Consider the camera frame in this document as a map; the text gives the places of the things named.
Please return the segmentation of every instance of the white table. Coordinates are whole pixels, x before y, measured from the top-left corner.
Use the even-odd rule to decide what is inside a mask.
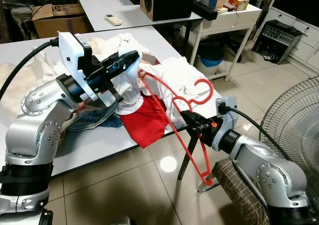
[[[160,62],[169,57],[180,57],[172,46],[151,26],[112,31],[94,32],[83,34],[85,39],[100,37],[108,39],[119,33],[129,32],[143,46],[150,49]],[[48,39],[0,44],[0,64],[17,64],[27,55],[33,46],[38,46]],[[45,52],[53,60],[60,60],[58,48],[47,48]],[[220,97],[217,92],[211,99],[210,104],[196,108],[196,112],[205,117],[216,115],[214,100]],[[5,119],[5,114],[0,108],[0,166],[4,165],[5,133],[10,121]],[[136,146],[126,129],[98,127],[94,130],[81,132],[69,132],[61,141],[55,159],[52,175],[62,174],[66,171],[90,164],[116,153],[126,151]]]
[[[242,50],[244,49],[247,39],[254,25],[256,24],[256,21],[260,13],[261,13],[260,8],[257,8],[249,4],[246,10],[237,11],[237,12],[230,11],[230,12],[226,12],[226,13],[218,15],[216,20],[207,21],[204,19],[203,21],[201,21],[194,29],[192,29],[192,32],[196,35],[196,40],[193,46],[193,52],[191,55],[190,64],[191,65],[194,64],[198,45],[199,45],[200,39],[203,36],[247,29],[246,35],[240,45],[240,48],[238,49],[238,52],[228,72],[219,73],[213,76],[206,75],[208,79],[225,77],[225,80],[227,81],[235,63],[237,62]]]
[[[94,31],[115,30],[121,28],[141,27],[163,23],[199,20],[202,17],[192,12],[188,18],[177,18],[162,21],[152,21],[140,9],[140,5],[134,5],[130,0],[79,0]],[[119,18],[123,23],[114,26],[104,20],[104,16],[111,14]]]

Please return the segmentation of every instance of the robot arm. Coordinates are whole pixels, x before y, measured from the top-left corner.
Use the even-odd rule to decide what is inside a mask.
[[[306,194],[303,170],[279,158],[266,144],[233,130],[238,115],[227,107],[237,107],[234,98],[217,99],[216,107],[217,116],[210,119],[189,111],[181,114],[206,145],[230,155],[242,179],[268,210],[272,225],[318,224],[318,215]]]
[[[6,133],[5,166],[0,172],[0,224],[52,223],[48,203],[53,159],[63,123],[79,103],[109,90],[120,95],[110,81],[138,58],[137,51],[100,62],[80,35],[59,34],[59,47],[71,76],[60,77],[28,91],[21,111]]]

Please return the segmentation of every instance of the cardboard box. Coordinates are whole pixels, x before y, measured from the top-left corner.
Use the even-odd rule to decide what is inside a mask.
[[[32,14],[32,21],[40,38],[56,37],[57,31],[71,33],[93,31],[80,4],[46,4],[33,7]]]
[[[224,7],[236,11],[245,10],[248,6],[249,0],[227,0]]]

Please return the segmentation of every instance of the fan guard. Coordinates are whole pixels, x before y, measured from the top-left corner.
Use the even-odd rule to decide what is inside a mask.
[[[303,169],[308,193],[319,210],[319,76],[284,92],[266,112],[261,127]],[[284,158],[262,133],[259,140]]]

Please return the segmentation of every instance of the tiled floor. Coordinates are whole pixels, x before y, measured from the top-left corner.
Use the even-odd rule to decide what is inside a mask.
[[[232,58],[226,56],[225,66]],[[213,84],[222,96],[236,96],[238,109],[260,123],[281,93],[307,77],[289,63],[265,62],[249,51],[248,44],[230,80]],[[257,129],[245,119],[239,119],[236,130],[258,138]],[[188,134],[181,134],[188,142]],[[227,156],[208,152],[212,164]],[[168,136],[147,149],[137,148],[54,179],[47,205],[54,211],[54,224],[108,225],[129,215],[138,225],[243,225],[221,187],[196,191],[200,178],[193,166],[188,166],[182,181],[177,180],[183,157],[177,139]],[[204,169],[199,146],[194,157]]]

